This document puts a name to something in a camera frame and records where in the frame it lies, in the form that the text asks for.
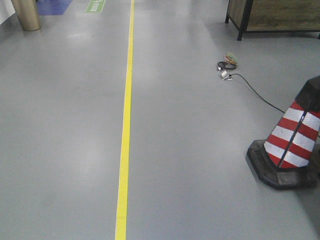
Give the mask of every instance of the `black rubber base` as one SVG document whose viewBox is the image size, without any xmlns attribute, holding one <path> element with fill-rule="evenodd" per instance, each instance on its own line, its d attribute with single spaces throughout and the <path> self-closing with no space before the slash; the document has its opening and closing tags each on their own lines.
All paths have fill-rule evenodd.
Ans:
<svg viewBox="0 0 320 240">
<path fill-rule="evenodd" d="M 246 153 L 263 183 L 278 190 L 313 187 L 317 184 L 318 172 L 312 163 L 306 167 L 291 169 L 276 167 L 265 150 L 265 141 L 253 141 Z"/>
</svg>

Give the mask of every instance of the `traffic cone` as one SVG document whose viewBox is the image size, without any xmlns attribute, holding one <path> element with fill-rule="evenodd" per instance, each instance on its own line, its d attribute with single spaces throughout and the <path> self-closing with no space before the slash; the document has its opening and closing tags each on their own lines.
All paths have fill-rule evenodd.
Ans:
<svg viewBox="0 0 320 240">
<path fill-rule="evenodd" d="M 320 76 L 306 82 L 266 140 L 247 156 L 259 179 L 275 189 L 310 187 L 318 173 L 311 162 L 320 127 Z"/>
</svg>

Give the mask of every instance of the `yellow tape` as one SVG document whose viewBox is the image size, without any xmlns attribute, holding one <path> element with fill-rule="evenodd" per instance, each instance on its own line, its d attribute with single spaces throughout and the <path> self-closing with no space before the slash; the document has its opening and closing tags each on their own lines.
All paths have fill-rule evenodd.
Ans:
<svg viewBox="0 0 320 240">
<path fill-rule="evenodd" d="M 131 0 L 128 60 L 126 67 L 123 129 L 119 171 L 118 203 L 116 208 L 115 240 L 126 240 L 127 212 L 128 212 L 128 184 L 129 184 L 129 152 L 130 152 L 130 124 L 131 124 L 131 98 L 132 98 L 132 70 L 134 56 L 134 21 L 135 0 Z"/>
</svg>

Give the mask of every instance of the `black metal frame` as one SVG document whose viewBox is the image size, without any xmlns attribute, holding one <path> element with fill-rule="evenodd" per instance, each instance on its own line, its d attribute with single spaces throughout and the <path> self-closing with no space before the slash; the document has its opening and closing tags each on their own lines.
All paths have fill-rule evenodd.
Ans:
<svg viewBox="0 0 320 240">
<path fill-rule="evenodd" d="M 254 3 L 254 0 L 247 0 L 245 2 L 245 7 L 244 7 L 244 11 L 243 11 L 243 15 L 242 15 L 242 20 L 241 20 L 241 26 L 238 26 L 235 21 L 232 19 L 232 17 L 228 14 L 228 9 L 229 9 L 229 5 L 226 11 L 226 16 L 225 16 L 225 23 L 228 24 L 229 20 L 231 20 L 231 22 L 233 23 L 233 25 L 236 27 L 236 29 L 238 30 L 238 37 L 237 37 L 237 41 L 241 41 L 242 40 L 242 35 L 243 33 L 246 34 L 254 34 L 254 33 L 316 33 L 316 32 L 320 32 L 320 29 L 316 29 L 316 30 L 265 30 L 265 31 L 247 31 L 248 28 L 248 24 L 249 24 L 249 20 L 250 20 L 250 14 L 251 14 L 251 10 L 252 10 L 252 5 Z"/>
</svg>

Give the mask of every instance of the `green floor sign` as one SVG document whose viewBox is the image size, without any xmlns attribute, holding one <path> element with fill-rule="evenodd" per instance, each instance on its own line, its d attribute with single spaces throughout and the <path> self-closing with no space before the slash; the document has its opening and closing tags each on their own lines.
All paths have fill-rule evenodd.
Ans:
<svg viewBox="0 0 320 240">
<path fill-rule="evenodd" d="M 86 13 L 101 13 L 106 0 L 91 0 L 86 7 Z"/>
</svg>

